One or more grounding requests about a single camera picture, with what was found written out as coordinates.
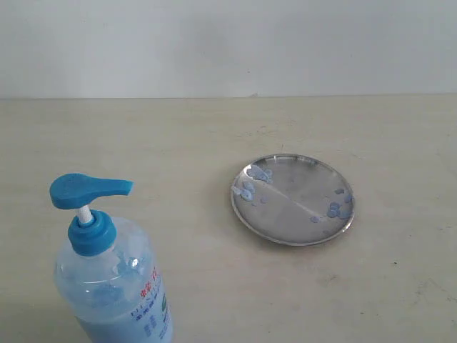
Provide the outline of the blue pump soap bottle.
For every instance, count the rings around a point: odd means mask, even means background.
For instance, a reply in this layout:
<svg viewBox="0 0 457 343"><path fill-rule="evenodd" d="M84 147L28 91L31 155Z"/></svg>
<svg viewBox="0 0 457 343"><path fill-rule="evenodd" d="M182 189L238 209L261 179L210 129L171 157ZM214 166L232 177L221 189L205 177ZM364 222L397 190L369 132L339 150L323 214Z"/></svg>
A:
<svg viewBox="0 0 457 343"><path fill-rule="evenodd" d="M173 320L149 236L135 222L91 209L99 197L127 196L133 184L65 174L52 204L75 210L55 261L54 284L91 342L171 342Z"/></svg>

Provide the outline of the round stainless steel plate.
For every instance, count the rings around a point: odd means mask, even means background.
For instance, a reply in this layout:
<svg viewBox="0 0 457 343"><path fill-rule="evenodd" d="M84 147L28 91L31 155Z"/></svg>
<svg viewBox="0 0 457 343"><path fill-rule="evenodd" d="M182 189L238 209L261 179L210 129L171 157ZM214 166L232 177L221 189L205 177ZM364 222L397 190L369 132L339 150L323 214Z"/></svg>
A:
<svg viewBox="0 0 457 343"><path fill-rule="evenodd" d="M346 232L355 196L332 166L300 154L272 154L247 164L231 184L231 206L252 232L304 247Z"/></svg>

